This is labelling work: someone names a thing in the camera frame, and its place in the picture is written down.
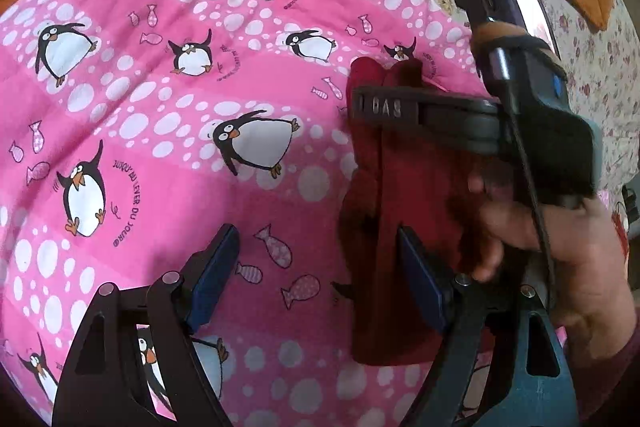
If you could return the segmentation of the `person's right hand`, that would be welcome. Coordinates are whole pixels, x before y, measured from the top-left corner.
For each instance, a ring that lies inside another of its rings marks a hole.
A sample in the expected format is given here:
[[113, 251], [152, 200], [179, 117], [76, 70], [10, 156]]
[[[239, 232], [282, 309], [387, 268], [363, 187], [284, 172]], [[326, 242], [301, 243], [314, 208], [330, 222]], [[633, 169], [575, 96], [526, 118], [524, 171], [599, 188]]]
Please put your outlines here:
[[[570, 363], [587, 367], [613, 358], [634, 335], [637, 311], [608, 210], [594, 198], [575, 210], [544, 206], [542, 211], [559, 285], [553, 321], [566, 329]], [[516, 202], [482, 197], [474, 280], [487, 282], [496, 275], [506, 245], [539, 248], [532, 213]]]

